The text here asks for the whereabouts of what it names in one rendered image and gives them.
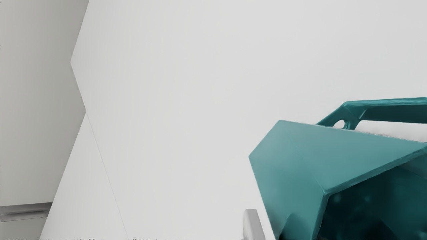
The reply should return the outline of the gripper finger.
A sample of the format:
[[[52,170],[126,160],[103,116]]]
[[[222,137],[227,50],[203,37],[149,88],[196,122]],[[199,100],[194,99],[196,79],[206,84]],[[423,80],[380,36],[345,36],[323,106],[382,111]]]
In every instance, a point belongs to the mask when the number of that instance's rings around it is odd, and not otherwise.
[[[244,210],[243,240],[276,240],[265,209]]]

